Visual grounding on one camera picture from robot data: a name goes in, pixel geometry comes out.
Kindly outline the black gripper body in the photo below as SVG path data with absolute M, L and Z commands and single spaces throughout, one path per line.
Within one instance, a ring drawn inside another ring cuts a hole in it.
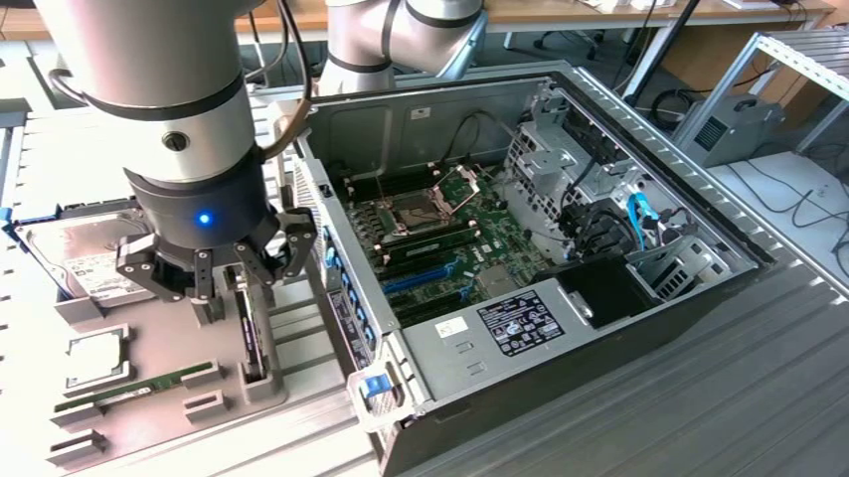
M 154 232 L 167 243 L 202 249 L 250 236 L 271 236 L 277 218 L 257 152 L 247 153 L 223 173 L 198 182 L 166 183 L 131 171 L 125 175 Z

